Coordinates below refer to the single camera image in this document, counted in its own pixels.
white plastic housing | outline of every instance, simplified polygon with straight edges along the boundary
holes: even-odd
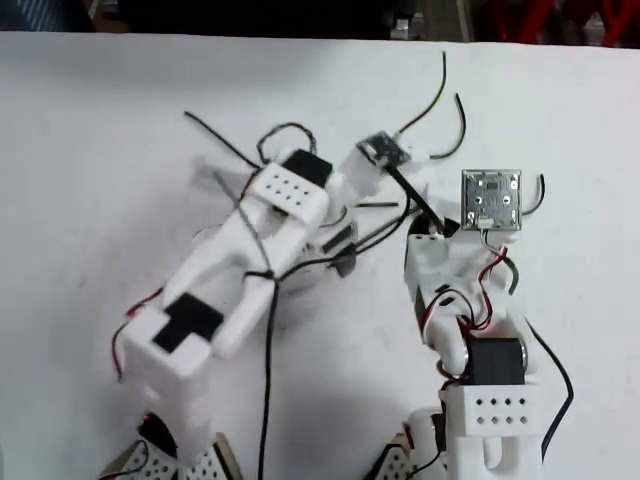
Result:
[[[464,437],[520,437],[544,433],[537,387],[482,385],[449,388],[442,393],[447,428]]]
[[[484,302],[481,289],[475,278],[479,270],[465,272],[459,267],[460,260],[452,258],[456,250],[452,239],[440,236],[410,235],[407,239],[407,261],[405,282],[411,301],[416,304],[418,291],[423,304],[428,306],[438,295],[436,290],[443,285],[460,291],[471,303],[478,316],[484,316]],[[481,335],[498,338],[518,338],[523,345],[523,360],[527,374],[537,371],[541,357],[540,346],[527,325],[522,312],[517,308],[513,297],[504,290],[504,285],[495,284],[492,279],[485,280],[485,289],[491,297],[493,320],[491,327]],[[457,294],[449,295],[454,301],[441,306],[439,301],[429,317],[423,341],[438,352],[444,369],[452,375],[462,375],[468,352],[456,316],[469,314],[468,306]]]
[[[275,276],[282,275],[326,216],[329,198],[325,190],[282,166],[271,163],[256,177],[242,201],[249,222],[261,236]],[[287,213],[282,215],[274,207]],[[231,272],[265,272],[268,266],[239,211],[234,211],[215,236],[200,243],[167,282],[161,304],[141,309],[122,331],[123,381],[134,401],[158,415],[178,445],[178,458],[193,465],[211,445],[211,381],[214,357],[232,355],[267,311],[274,282],[267,278]],[[216,292],[236,281],[239,292],[233,305]],[[213,290],[212,302],[203,292]],[[167,325],[164,312],[182,294],[190,293],[224,315],[211,342],[190,333],[167,352],[154,342]]]

red wire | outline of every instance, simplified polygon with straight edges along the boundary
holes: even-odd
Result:
[[[433,310],[433,307],[435,306],[436,301],[438,301],[438,299],[443,295],[445,295],[446,293],[457,293],[463,299],[467,300],[467,297],[465,297],[465,295],[460,290],[456,290],[455,288],[447,288],[446,290],[443,290],[442,292],[438,293],[438,295],[433,297],[433,300],[431,300],[431,302],[427,306],[427,309],[424,312],[424,316],[422,317],[422,321],[418,324],[418,326],[420,327],[421,335],[424,332],[425,327],[427,326],[427,322],[429,321],[429,318],[431,317],[431,311]]]
[[[116,375],[118,376],[119,382],[122,381],[122,366],[120,365],[120,360],[118,360],[118,352],[116,351],[116,342],[118,340],[118,336],[120,335],[124,327],[126,327],[129,324],[129,321],[133,317],[135,317],[136,313],[138,313],[138,310],[140,310],[142,307],[144,307],[147,303],[149,303],[154,298],[158,297],[163,290],[164,290],[164,287],[158,288],[151,295],[143,298],[142,300],[137,302],[135,305],[133,305],[131,308],[129,308],[129,310],[125,312],[127,321],[124,322],[122,325],[120,325],[118,329],[113,333],[113,336],[111,337],[111,359],[113,360],[113,367],[116,370]]]
[[[158,295],[160,295],[163,290],[164,290],[164,287],[160,287],[148,297],[145,297],[142,300],[140,300],[133,307],[131,307],[129,310],[126,311],[125,316],[127,318],[133,318],[135,314],[138,312],[138,310],[140,310],[141,307],[144,307],[147,303],[149,303],[151,300],[153,300]]]
[[[496,256],[496,258],[491,263],[489,263],[486,267],[484,267],[478,273],[478,283],[480,284],[480,288],[482,289],[482,298],[484,300],[485,308],[487,309],[487,316],[475,328],[475,330],[486,330],[491,325],[491,319],[493,316],[493,305],[491,304],[491,299],[489,298],[489,294],[485,290],[484,285],[482,284],[482,281],[484,280],[484,277],[487,274],[487,272],[491,271],[493,267],[495,267],[496,265],[504,261],[508,251],[509,249],[507,247],[504,247],[500,252],[500,255]]]

red object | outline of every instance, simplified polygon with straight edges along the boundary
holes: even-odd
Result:
[[[615,47],[629,22],[640,13],[640,0],[621,0],[619,4],[616,11],[610,0],[602,2],[603,20],[607,26],[607,33],[602,39],[603,47]]]
[[[122,381],[122,365],[120,365],[120,360],[118,359],[118,352],[116,351],[116,343],[118,341],[118,336],[120,335],[120,332],[122,332],[124,327],[127,326],[127,324],[129,323],[129,320],[131,320],[136,315],[136,313],[138,313],[138,310],[140,310],[140,308],[144,307],[148,302],[150,302],[151,300],[156,298],[158,295],[160,295],[163,290],[164,290],[164,287],[158,288],[151,295],[143,298],[138,303],[136,303],[133,307],[127,310],[127,312],[125,313],[125,316],[127,317],[127,321],[124,322],[122,325],[120,325],[120,327],[118,327],[118,329],[114,332],[113,336],[111,337],[111,359],[113,360],[113,367],[116,370],[116,375],[118,377],[119,382]]]
[[[555,0],[533,0],[516,33],[516,42],[536,43],[536,37],[555,5]]]
[[[567,17],[581,27],[600,11],[607,29],[601,45],[614,47],[620,41],[629,23],[640,14],[640,0],[567,0]]]
[[[536,37],[555,5],[555,0],[523,0],[525,13],[508,19],[503,0],[489,0],[489,14],[502,42],[536,43]]]

white robot part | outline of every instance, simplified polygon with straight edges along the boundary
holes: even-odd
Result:
[[[347,178],[306,152],[287,155],[279,158],[282,164],[265,166],[241,210],[197,244],[167,282],[160,304],[142,308],[122,331],[122,380],[134,402],[166,424],[186,465],[197,462],[215,434],[212,362],[242,345],[269,308],[274,279],[301,256],[332,256],[355,240],[349,206],[380,177],[354,165]],[[359,160],[365,170],[371,166]]]
[[[492,322],[485,330],[473,331],[473,335],[480,339],[517,339],[522,354],[516,361],[522,362],[525,382],[466,385],[454,381],[443,387],[440,398],[446,413],[448,468],[442,478],[540,480],[544,428],[541,399],[532,375],[542,352],[524,315],[505,292],[502,277],[488,277],[481,288],[477,265],[452,258],[462,256],[456,237],[414,234],[407,240],[405,281],[422,328],[422,340],[438,352],[445,372],[454,378],[466,378],[470,355],[459,318],[471,316],[469,307],[475,315],[485,314],[484,289],[491,298]],[[435,441],[428,438],[433,429],[431,419],[421,412],[412,414],[410,425],[417,454],[424,459],[434,454]],[[439,478],[441,474],[435,468],[422,478]]]
[[[445,239],[441,236],[409,235],[405,282],[416,312],[427,310],[433,302],[426,328],[421,332],[423,341],[440,354],[445,371],[459,376],[468,362],[467,348],[456,320],[459,315],[469,314],[469,307],[462,301],[462,296],[469,301],[473,311],[481,314],[484,313],[484,302],[482,289],[473,273],[476,265],[466,263],[465,268],[461,258],[451,258],[455,253],[459,253],[455,247],[455,237]],[[535,373],[541,351],[524,315],[500,281],[496,283],[490,278],[485,281],[484,289],[491,297],[494,312],[491,336],[518,338],[523,346],[527,373]],[[439,297],[439,293],[445,290],[454,292]],[[454,301],[442,302],[446,297]]]

black wire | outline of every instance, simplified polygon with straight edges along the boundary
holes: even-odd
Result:
[[[518,271],[518,267],[516,267],[516,264],[509,257],[505,257],[503,261],[509,267],[512,273],[511,286],[509,287],[509,295],[513,295],[514,292],[516,291],[516,288],[518,288],[518,283],[520,282],[520,272]],[[547,450],[549,449],[549,444],[551,443],[551,440],[553,439],[553,436],[555,435],[556,430],[558,430],[560,423],[562,423],[562,419],[567,414],[569,407],[573,403],[574,391],[573,391],[573,385],[571,383],[571,378],[569,377],[569,374],[567,373],[564,366],[562,365],[562,362],[560,361],[560,359],[556,356],[553,350],[551,350],[551,347],[547,345],[547,343],[543,340],[540,334],[533,328],[531,323],[529,323],[529,320],[527,320],[527,325],[529,325],[529,328],[531,329],[531,333],[533,333],[533,336],[535,337],[535,339],[542,346],[544,351],[547,352],[547,355],[551,357],[551,360],[557,367],[558,371],[560,372],[560,375],[562,375],[564,384],[567,387],[567,398],[563,402],[562,406],[560,407],[560,410],[558,410],[558,413],[554,417],[553,422],[551,422],[551,425],[549,426],[547,433],[545,434],[542,440],[541,450],[542,450],[542,460],[544,461],[547,455]]]
[[[269,430],[269,406],[271,403],[271,346],[273,344],[273,326],[276,318],[276,308],[278,307],[278,297],[280,293],[280,282],[275,282],[269,317],[267,320],[267,338],[264,349],[264,403],[262,409],[262,429],[260,431],[260,451],[258,454],[258,479],[264,478],[264,456],[267,449],[267,432]]]
[[[214,180],[216,182],[218,182],[218,184],[222,188],[222,191],[224,192],[224,194],[227,197],[229,197],[231,199],[231,201],[233,202],[233,206],[236,208],[236,210],[238,210],[238,213],[240,214],[240,217],[242,217],[242,221],[245,223],[245,225],[247,226],[247,228],[251,232],[251,236],[256,241],[256,245],[258,246],[258,249],[260,250],[260,253],[262,254],[262,257],[264,258],[264,263],[266,264],[266,266],[267,266],[267,268],[269,270],[272,270],[271,262],[269,261],[269,255],[267,255],[267,251],[264,248],[264,244],[262,243],[262,240],[260,240],[260,235],[258,235],[258,232],[256,231],[255,227],[249,221],[249,217],[247,216],[247,212],[245,212],[244,208],[242,208],[242,205],[240,205],[240,199],[237,198],[233,194],[233,191],[229,188],[227,183],[224,181],[224,179],[220,176],[220,174],[218,172],[214,172],[213,173],[213,178],[214,178]]]
[[[382,243],[384,240],[386,240],[387,238],[389,238],[393,233],[395,233],[398,228],[400,228],[400,226],[402,225],[402,223],[404,222],[404,220],[406,220],[406,218],[411,215],[411,213],[415,212],[415,209],[410,208],[408,213],[405,214],[405,212],[403,212],[402,214],[400,214],[398,217],[394,218],[393,220],[391,220],[390,222],[387,222],[385,225],[383,225],[383,229],[380,230],[379,228],[376,229],[376,232],[378,232],[378,234],[382,233],[384,230],[386,230],[389,227],[393,227],[389,232],[387,232],[385,235],[383,235],[383,237],[378,238],[377,240],[375,240],[371,245],[367,245],[366,247],[362,247],[362,243],[363,242],[359,242],[356,243],[356,246],[361,247],[359,249],[357,249],[355,252],[349,252],[349,253],[338,253],[337,255],[334,255],[332,257],[324,257],[324,258],[316,258],[314,260],[306,260],[304,262],[300,262],[296,265],[294,265],[293,267],[291,267],[289,270],[287,270],[286,272],[284,272],[280,278],[278,279],[279,281],[284,281],[285,279],[289,278],[291,275],[293,275],[294,273],[296,273],[297,271],[309,267],[311,265],[320,265],[323,263],[332,263],[338,260],[344,260],[346,258],[351,258],[354,256],[358,256],[361,253],[366,252],[367,250],[370,250],[371,248],[375,247],[376,245],[379,245],[380,243]],[[367,236],[367,241],[371,240],[372,237]]]
[[[194,115],[191,112],[185,111],[184,114],[189,117],[190,119],[194,120],[195,122],[197,122],[198,124],[200,124],[202,127],[204,127],[211,135],[213,135],[214,137],[216,137],[218,140],[220,140],[222,143],[225,144],[225,146],[231,150],[233,153],[235,153],[238,158],[240,158],[241,160],[243,160],[247,165],[251,166],[252,168],[258,169],[260,168],[260,165],[258,165],[257,163],[254,163],[253,161],[249,160],[249,157],[247,157],[244,153],[242,153],[240,150],[238,150],[236,147],[234,147],[226,138],[224,138],[222,135],[220,135],[218,132],[216,132],[213,128],[211,128],[209,125],[207,125],[204,120],[202,120],[201,118],[197,117],[196,115]]]
[[[387,238],[389,238],[391,235],[393,235],[400,228],[400,226],[404,223],[406,218],[410,215],[410,213],[409,213],[410,210],[411,210],[411,198],[409,198],[409,195],[407,195],[407,200],[405,202],[404,210],[402,211],[402,213],[398,217],[398,220],[396,221],[396,223],[390,225],[392,228],[387,233],[385,233],[384,235],[382,235],[381,237],[379,237],[377,240],[373,241],[369,245],[364,246],[364,247],[360,246],[359,249],[356,249],[356,253],[355,254],[356,255],[360,255],[361,253],[364,253],[367,250],[372,249],[376,245],[380,245]]]
[[[458,149],[462,145],[462,142],[464,142],[464,138],[467,135],[467,116],[464,113],[464,107],[462,106],[462,100],[460,100],[460,95],[456,93],[455,99],[456,99],[456,105],[458,107],[458,113],[460,114],[460,125],[461,125],[460,136],[458,137],[458,141],[456,142],[455,146],[451,150],[449,150],[447,153],[430,155],[429,158],[431,160],[443,160],[445,158],[449,158],[451,155],[453,155],[458,151]]]
[[[434,99],[431,101],[431,103],[427,108],[425,108],[415,118],[407,122],[406,125],[401,127],[396,132],[395,134],[396,138],[402,135],[404,132],[406,132],[409,128],[411,128],[421,119],[423,119],[433,109],[433,107],[435,107],[436,103],[438,103],[438,100],[440,100],[440,96],[442,95],[442,91],[444,90],[444,86],[446,83],[447,83],[447,52],[442,52],[442,82],[440,83],[440,88],[438,89],[438,93],[436,93],[436,96],[434,97]]]
[[[144,447],[144,462],[142,462],[139,466],[137,466],[132,470],[126,470],[123,472],[105,473],[104,475],[99,476],[98,480],[111,480],[112,478],[118,478],[124,475],[131,475],[132,473],[141,472],[142,469],[147,466],[147,463],[149,463],[149,445],[147,445],[147,442],[145,442],[144,440],[138,440],[135,443],[135,448],[138,448],[138,445],[140,444],[142,444],[142,446]]]
[[[269,309],[269,318],[267,321],[267,338],[265,345],[265,362],[264,362],[264,370],[265,370],[265,389],[264,389],[264,406],[262,411],[262,428],[260,431],[260,451],[258,454],[258,479],[262,480],[264,475],[264,456],[266,451],[266,443],[267,443],[267,432],[269,428],[269,403],[271,400],[271,345],[273,340],[273,325],[275,322],[275,314],[276,307],[278,305],[278,294],[280,293],[280,282],[278,279],[274,278],[273,270],[271,268],[271,262],[269,261],[269,256],[267,255],[267,251],[260,239],[260,235],[256,231],[255,227],[249,221],[249,217],[246,212],[240,205],[240,199],[237,198],[229,186],[225,183],[223,178],[216,172],[213,174],[214,179],[220,184],[222,191],[231,199],[236,210],[240,214],[243,222],[249,229],[251,236],[254,238],[258,248],[262,256],[264,257],[265,264],[267,265],[267,272],[247,272],[245,276],[259,276],[267,279],[271,279],[274,281],[273,287],[273,296],[271,298],[271,308]]]
[[[269,316],[267,320],[267,333],[266,333],[266,345],[265,345],[265,392],[264,392],[264,403],[263,403],[263,412],[262,412],[262,428],[260,431],[260,449],[258,453],[258,479],[262,480],[264,478],[264,459],[265,459],[265,453],[266,453],[267,433],[269,429],[269,411],[270,411],[270,401],[271,401],[271,352],[272,352],[272,344],[273,344],[273,329],[275,324],[275,314],[276,314],[278,298],[280,293],[280,284],[283,280],[285,280],[287,277],[289,277],[296,271],[300,270],[301,268],[304,268],[308,265],[314,265],[319,263],[329,263],[329,262],[335,261],[337,258],[339,258],[339,255],[329,257],[329,258],[321,258],[316,260],[309,260],[307,262],[301,262],[298,265],[295,265],[292,268],[290,268],[288,271],[286,271],[283,275],[280,276],[280,278],[274,278],[271,264],[269,262],[269,257],[266,253],[262,240],[260,240],[260,236],[258,235],[258,232],[253,227],[253,225],[249,221],[249,218],[246,212],[240,205],[240,199],[235,197],[231,189],[228,187],[228,185],[224,182],[224,180],[222,179],[222,177],[220,177],[219,174],[214,173],[214,179],[220,184],[220,187],[222,188],[225,195],[227,195],[231,199],[231,201],[234,203],[235,208],[238,210],[238,213],[242,217],[242,220],[244,221],[247,228],[251,232],[251,235],[255,239],[256,244],[258,245],[258,248],[260,249],[264,257],[265,263],[267,264],[267,268],[269,269],[268,272],[263,272],[263,273],[247,272],[247,274],[258,275],[264,278],[271,278],[274,281],[273,297],[271,299],[271,307],[269,309]],[[380,239],[374,241],[372,244],[366,247],[361,248],[360,250],[357,250],[355,254],[351,254],[351,255],[360,255],[361,253],[380,244],[382,241],[388,238],[391,234],[393,234],[400,227],[400,225],[402,225],[403,221],[409,215],[410,206],[411,206],[411,201],[409,196],[407,195],[405,210],[403,211],[402,215],[398,217],[398,221],[393,226],[393,228]]]
[[[356,208],[391,208],[398,205],[398,202],[362,202],[356,204]]]
[[[540,208],[540,205],[542,205],[542,202],[544,202],[544,195],[546,193],[547,188],[544,184],[544,175],[542,173],[538,176],[538,184],[540,185],[540,196],[538,197],[538,201],[529,210],[522,212],[523,216],[527,216],[527,215],[531,215],[532,213],[535,213],[536,210]]]
[[[320,225],[320,227],[318,228],[329,228],[329,227],[335,227],[336,225],[338,225],[342,220],[344,220],[344,218],[347,216],[348,213],[348,209],[347,207],[342,207],[342,213],[340,214],[340,217],[335,221],[335,222],[331,222],[331,223],[325,223],[324,225]]]
[[[511,260],[511,258],[505,256],[502,261],[505,263],[505,265],[507,265],[507,267],[509,267],[509,270],[511,270],[511,285],[509,286],[509,295],[513,295],[518,288],[518,283],[520,283],[520,271],[518,270],[518,267],[516,267],[514,261]]]
[[[309,139],[309,152],[311,152],[313,155],[317,153],[317,150],[318,150],[317,142],[316,142],[316,137],[313,136],[313,132],[309,130],[307,127],[305,127],[304,125],[302,125],[301,123],[286,122],[280,125],[276,125],[271,130],[269,130],[265,135],[263,135],[262,138],[260,138],[260,140],[258,140],[256,148],[258,149],[258,155],[260,156],[260,161],[262,161],[262,163],[264,164],[269,163],[269,159],[264,154],[264,143],[269,138],[273,137],[276,133],[280,132],[281,130],[284,130],[285,128],[297,128],[298,130],[302,131]]]
[[[440,458],[440,452],[436,453],[436,456],[433,457],[432,460],[430,460],[429,462],[425,463],[424,465],[422,465],[420,468],[417,468],[416,470],[414,470],[413,472],[411,472],[409,475],[407,475],[406,479],[409,480],[410,478],[415,477],[417,474],[419,474],[420,472],[426,470],[427,468],[429,468],[431,465],[433,465],[434,463],[436,463],[438,461],[438,458]]]
[[[425,216],[436,226],[436,229],[439,233],[444,233],[444,225],[442,224],[442,220],[436,215],[436,213],[431,209],[429,204],[426,202],[422,195],[420,195],[413,185],[409,183],[409,181],[400,173],[394,166],[387,165],[384,167],[385,171],[391,175],[391,177],[398,182],[398,184],[402,187],[411,200],[416,202],[416,205],[420,207],[420,209],[424,212]]]
[[[542,346],[542,348],[544,348],[545,352],[547,352],[547,355],[551,357],[551,360],[553,360],[553,363],[558,368],[558,371],[560,372],[560,375],[562,375],[562,379],[564,380],[564,384],[567,387],[567,398],[563,402],[562,406],[560,407],[560,410],[558,410],[558,413],[556,413],[556,416],[554,417],[553,422],[551,422],[551,425],[549,426],[547,433],[542,439],[542,447],[541,447],[542,461],[544,461],[545,457],[547,456],[547,450],[549,449],[549,444],[551,443],[551,440],[553,439],[553,436],[555,435],[556,430],[558,430],[558,427],[562,423],[562,419],[564,418],[567,411],[569,410],[569,407],[573,403],[574,392],[573,392],[573,385],[571,384],[571,378],[569,378],[569,374],[565,370],[560,359],[556,356],[555,353],[553,353],[553,350],[551,350],[551,347],[547,345],[547,343],[542,339],[540,334],[536,332],[535,328],[533,328],[531,323],[529,323],[529,320],[527,320],[527,325],[529,325],[529,328],[531,329],[531,333],[533,333],[533,336],[536,338],[538,343]]]

